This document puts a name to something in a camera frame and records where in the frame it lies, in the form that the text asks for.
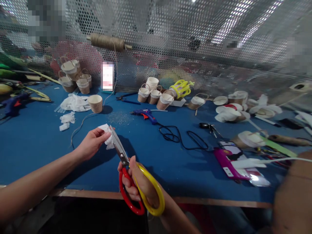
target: small scissors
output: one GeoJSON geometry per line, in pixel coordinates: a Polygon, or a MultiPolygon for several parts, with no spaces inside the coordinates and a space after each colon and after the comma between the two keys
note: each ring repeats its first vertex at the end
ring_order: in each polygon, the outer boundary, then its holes
{"type": "MultiPolygon", "coordinates": [[[[123,168],[121,171],[119,171],[119,189],[120,192],[125,200],[125,202],[127,203],[127,205],[129,206],[129,208],[137,215],[143,215],[145,213],[145,209],[144,206],[142,204],[141,201],[139,201],[140,204],[140,209],[138,209],[137,207],[135,207],[132,202],[130,201],[128,195],[126,194],[125,190],[124,190],[124,185],[123,185],[123,175],[130,180],[131,186],[134,186],[134,181],[131,178],[131,176],[128,173],[128,170],[126,168],[126,166],[129,166],[129,159],[127,157],[127,154],[123,148],[123,145],[121,144],[114,128],[112,126],[110,126],[111,129],[111,135],[113,138],[113,142],[114,142],[114,146],[115,149],[117,151],[117,154],[123,164],[123,168]]],[[[146,207],[146,209],[153,215],[153,216],[160,216],[164,209],[165,209],[165,199],[163,197],[163,193],[161,188],[159,187],[157,181],[155,180],[155,178],[142,166],[140,166],[139,164],[137,164],[137,166],[140,168],[140,170],[143,172],[143,174],[149,179],[149,181],[152,183],[152,185],[155,187],[155,190],[158,194],[159,197],[159,207],[157,209],[154,209],[153,207],[151,207],[151,205],[148,203],[146,196],[143,194],[143,192],[141,191],[141,189],[139,188],[139,186],[137,185],[137,188],[139,190],[139,193],[141,195],[141,198],[143,200],[143,203],[146,207]]]]}

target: yellow plastic piece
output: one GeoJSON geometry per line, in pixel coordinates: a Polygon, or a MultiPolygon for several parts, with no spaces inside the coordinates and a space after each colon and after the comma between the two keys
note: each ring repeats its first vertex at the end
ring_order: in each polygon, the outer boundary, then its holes
{"type": "Polygon", "coordinates": [[[154,209],[153,207],[151,207],[151,205],[149,204],[149,202],[147,201],[146,196],[143,194],[143,192],[141,191],[140,187],[137,185],[137,188],[140,192],[140,195],[142,197],[143,203],[146,207],[146,209],[153,215],[153,216],[161,216],[163,211],[165,210],[165,198],[163,197],[163,193],[162,193],[162,189],[159,187],[157,181],[155,180],[155,178],[143,167],[141,167],[139,164],[137,164],[137,166],[140,168],[140,170],[143,172],[143,174],[149,179],[149,181],[152,183],[152,185],[155,187],[157,195],[159,197],[159,207],[157,209],[154,209]]]}
{"type": "Polygon", "coordinates": [[[177,98],[185,97],[191,93],[190,85],[194,85],[194,82],[185,80],[178,80],[174,85],[170,86],[177,94],[177,98]]]}

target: metal mesh screen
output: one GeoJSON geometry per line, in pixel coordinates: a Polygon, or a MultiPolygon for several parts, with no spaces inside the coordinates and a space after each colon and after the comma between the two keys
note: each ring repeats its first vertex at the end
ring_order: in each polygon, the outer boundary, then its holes
{"type": "Polygon", "coordinates": [[[147,77],[157,76],[164,87],[178,79],[194,81],[194,93],[217,96],[240,89],[271,96],[312,76],[311,2],[67,0],[67,41],[41,42],[40,54],[28,39],[27,3],[0,0],[12,16],[1,18],[2,33],[31,58],[6,51],[2,41],[1,52],[3,59],[50,75],[56,75],[59,57],[67,54],[78,58],[99,83],[100,63],[115,61],[115,52],[87,41],[90,33],[100,33],[133,46],[117,53],[119,89],[138,89],[147,77]],[[223,41],[229,38],[241,41],[239,51],[224,50],[223,41]],[[50,52],[44,50],[49,46],[50,52]]]}

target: glue gun cord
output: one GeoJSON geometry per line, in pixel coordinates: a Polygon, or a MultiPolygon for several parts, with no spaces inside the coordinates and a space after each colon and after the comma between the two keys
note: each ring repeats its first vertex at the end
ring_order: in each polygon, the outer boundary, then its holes
{"type": "Polygon", "coordinates": [[[187,148],[184,144],[183,144],[183,141],[182,141],[182,137],[181,137],[181,134],[180,134],[180,131],[179,129],[176,127],[176,126],[164,126],[160,123],[158,123],[158,125],[160,125],[159,127],[159,132],[162,134],[163,138],[167,141],[173,141],[175,143],[179,143],[181,142],[182,146],[186,149],[186,150],[208,150],[208,145],[204,142],[204,140],[198,136],[195,132],[192,132],[192,131],[187,131],[186,133],[188,134],[188,136],[198,145],[198,147],[195,147],[195,148],[187,148]],[[175,135],[169,128],[175,128],[176,131],[178,132],[178,136],[175,135]],[[169,133],[164,133],[162,132],[162,129],[166,129],[169,133]]]}

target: kraft paper cup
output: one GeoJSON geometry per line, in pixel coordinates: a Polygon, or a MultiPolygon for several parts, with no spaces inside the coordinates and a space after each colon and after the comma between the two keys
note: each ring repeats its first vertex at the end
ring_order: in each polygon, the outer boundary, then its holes
{"type": "Polygon", "coordinates": [[[102,112],[103,98],[100,95],[91,95],[88,97],[88,103],[94,113],[102,112]]]}

